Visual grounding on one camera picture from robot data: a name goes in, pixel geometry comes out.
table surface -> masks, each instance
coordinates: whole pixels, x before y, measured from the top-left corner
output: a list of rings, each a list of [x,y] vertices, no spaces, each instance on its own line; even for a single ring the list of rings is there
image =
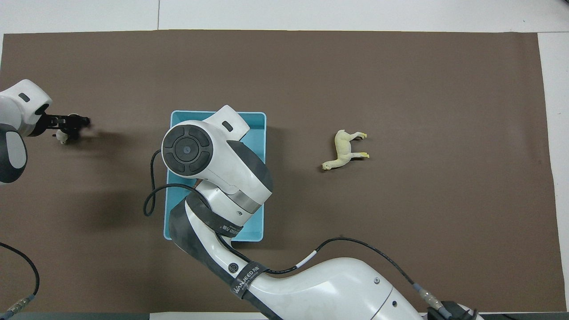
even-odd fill
[[[559,242],[569,288],[569,5],[563,0],[311,1],[4,0],[9,33],[163,29],[538,32]]]

small white figurine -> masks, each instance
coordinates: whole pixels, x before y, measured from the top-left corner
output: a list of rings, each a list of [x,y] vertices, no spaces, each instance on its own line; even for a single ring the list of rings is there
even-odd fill
[[[322,169],[330,170],[332,168],[341,167],[348,163],[352,158],[369,158],[369,154],[366,152],[352,152],[352,145],[350,144],[350,141],[357,137],[364,139],[367,138],[368,135],[362,132],[349,134],[345,130],[338,131],[334,138],[338,159],[322,163]]]

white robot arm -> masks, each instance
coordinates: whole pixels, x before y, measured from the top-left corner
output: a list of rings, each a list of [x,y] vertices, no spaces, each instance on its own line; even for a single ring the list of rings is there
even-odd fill
[[[14,182],[27,163],[22,137],[29,136],[51,98],[29,80],[0,92],[0,184]]]
[[[170,212],[168,227],[174,243],[269,319],[422,320],[387,279],[360,260],[336,258],[290,277],[271,276],[300,268],[327,242],[296,266],[280,271],[251,261],[231,247],[231,238],[273,191],[265,164],[238,141],[248,130],[245,121],[224,106],[204,121],[181,122],[164,136],[166,166],[181,177],[201,179],[195,187],[198,193],[191,192]],[[350,241],[379,253],[358,240]],[[476,311],[441,303],[407,279],[431,306],[429,320],[481,319]]]
[[[79,130],[90,124],[89,118],[76,114],[56,116],[46,114],[52,100],[40,87],[22,80],[0,92],[0,186],[18,179],[27,163],[23,137],[42,134],[46,129],[58,129],[62,139],[78,138]]]

metal connector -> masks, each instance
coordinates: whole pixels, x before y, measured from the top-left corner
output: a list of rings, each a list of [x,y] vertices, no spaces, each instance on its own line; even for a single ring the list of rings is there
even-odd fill
[[[15,304],[8,308],[8,311],[4,313],[0,319],[7,320],[8,318],[11,318],[14,314],[22,311],[22,309],[24,309],[34,298],[35,296],[32,294],[26,298],[18,300]]]
[[[415,283],[413,288],[417,290],[421,298],[428,303],[429,306],[437,310],[445,319],[451,318],[451,313],[448,312],[447,308],[443,306],[440,300],[438,300],[432,293],[428,292],[427,290],[423,289],[419,284]]]

plastic bin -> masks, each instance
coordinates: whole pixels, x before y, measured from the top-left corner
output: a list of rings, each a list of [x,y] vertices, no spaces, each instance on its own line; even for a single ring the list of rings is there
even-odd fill
[[[239,115],[247,122],[251,128],[249,132],[241,139],[247,147],[249,147],[256,155],[259,156],[263,163],[265,162],[266,150],[266,133],[267,133],[267,116],[262,112],[238,112]],[[170,127],[186,121],[186,120],[204,120],[214,114],[211,111],[181,111],[172,112],[170,117]],[[186,179],[179,177],[168,170],[166,175],[166,183],[182,183],[193,186],[196,179]],[[168,219],[170,218],[170,210],[174,208],[182,199],[188,195],[189,191],[182,188],[166,189],[166,207],[164,209],[164,238],[170,238],[168,231]],[[263,239],[263,229],[265,222],[265,205],[262,205],[257,212],[245,223],[239,234],[233,238],[233,241],[261,241]]]

